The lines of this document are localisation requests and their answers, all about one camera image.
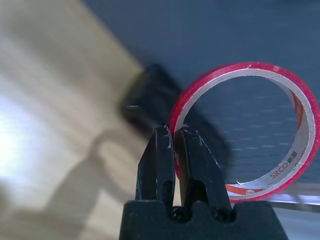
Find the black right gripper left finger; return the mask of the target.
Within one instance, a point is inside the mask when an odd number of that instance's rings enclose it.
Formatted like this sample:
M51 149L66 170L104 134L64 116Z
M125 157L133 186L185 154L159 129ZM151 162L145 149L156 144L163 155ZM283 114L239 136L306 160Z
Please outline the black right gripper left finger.
M168 125L156 127L139 161L135 199L172 203L175 192L173 139Z

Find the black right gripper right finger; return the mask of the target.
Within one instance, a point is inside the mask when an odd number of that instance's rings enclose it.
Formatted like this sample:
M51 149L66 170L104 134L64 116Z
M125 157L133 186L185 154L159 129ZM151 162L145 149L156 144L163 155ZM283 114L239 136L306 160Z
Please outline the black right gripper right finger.
M175 133L182 206L201 201L209 208L230 208L221 168L199 132L186 125Z

